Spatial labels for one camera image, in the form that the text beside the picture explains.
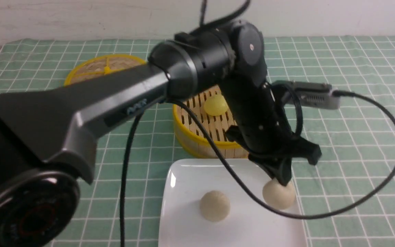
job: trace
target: yellow bamboo steamer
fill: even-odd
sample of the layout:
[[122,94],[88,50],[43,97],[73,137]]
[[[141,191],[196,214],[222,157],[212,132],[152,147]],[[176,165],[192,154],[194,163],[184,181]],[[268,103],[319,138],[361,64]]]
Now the yellow bamboo steamer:
[[141,58],[127,54],[111,54],[93,58],[75,67],[66,77],[64,86],[129,69],[145,62]]
[[[229,126],[236,125],[229,108],[226,106],[226,111],[221,111],[221,108],[224,108],[221,105],[208,106],[209,102],[207,101],[217,97],[221,98],[221,92],[218,86],[214,86],[184,103],[196,114],[225,158],[245,158],[248,152],[237,143],[229,142],[226,138],[226,131]],[[216,113],[216,116],[208,114],[210,108],[215,111],[211,114]],[[193,122],[193,119],[177,105],[173,106],[173,128],[177,141],[188,153],[197,158],[217,158],[216,153],[199,130],[199,127]]]

